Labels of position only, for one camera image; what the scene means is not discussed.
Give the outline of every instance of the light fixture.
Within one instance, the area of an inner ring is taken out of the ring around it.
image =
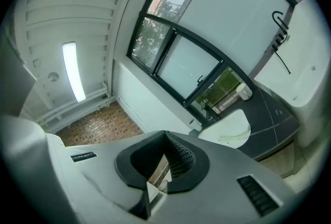
[[[67,76],[77,102],[86,99],[81,78],[78,71],[76,43],[70,42],[62,45],[64,65],[66,66]]]

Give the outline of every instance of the white ceiling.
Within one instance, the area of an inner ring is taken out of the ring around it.
[[[77,44],[79,72],[87,97],[104,89],[108,79],[108,37],[119,2],[121,0],[17,0],[14,12],[17,48],[26,67],[37,78],[24,106],[27,116],[38,120],[51,110],[56,112],[54,109],[74,102],[63,61],[65,42]],[[48,78],[51,72],[59,75],[56,82]]]

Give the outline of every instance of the bathtub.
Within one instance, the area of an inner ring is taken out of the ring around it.
[[[257,85],[278,98],[300,122],[299,145],[309,145],[331,118],[331,38],[315,0],[294,8],[288,39],[255,77]]]

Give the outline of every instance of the black window frame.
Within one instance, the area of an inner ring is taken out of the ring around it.
[[[220,74],[227,68],[231,67],[239,77],[250,87],[250,89],[254,92],[257,90],[254,82],[242,71],[242,69],[234,63],[228,56],[226,56],[220,49],[215,47],[213,44],[208,42],[206,39],[200,37],[194,32],[178,25],[175,22],[170,20],[155,16],[153,14],[148,13],[148,8],[151,5],[153,0],[146,0],[145,4],[142,7],[142,10],[139,12],[139,17],[136,22],[136,25],[133,29],[133,33],[130,39],[129,48],[127,51],[127,57],[129,57],[140,69],[142,69],[146,74],[148,74],[156,83],[158,83],[164,90],[166,90],[177,102],[179,102],[189,113],[191,113],[201,124],[202,127],[205,128],[215,122],[215,119],[211,122],[206,120],[202,114],[191,106],[191,103],[197,99],[205,90],[208,88],[219,76]],[[297,4],[296,0],[286,0],[290,8],[294,8]],[[134,56],[132,56],[132,51],[136,43],[136,38],[144,21],[144,18],[149,18],[156,22],[165,24],[169,26],[169,31],[167,32],[160,49],[158,50],[155,60],[151,69],[148,69],[145,65],[139,62]],[[160,66],[171,47],[176,35],[181,35],[182,37],[187,38],[207,53],[215,57],[219,63],[217,66],[209,73],[209,75],[199,83],[199,86],[187,97],[183,98],[174,88],[172,88],[167,82],[165,82],[162,78],[157,76],[157,72],[160,69]]]

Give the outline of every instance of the sink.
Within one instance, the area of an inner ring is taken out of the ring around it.
[[[250,125],[243,110],[238,109],[204,129],[198,138],[231,148],[239,148],[246,143],[249,136]]]

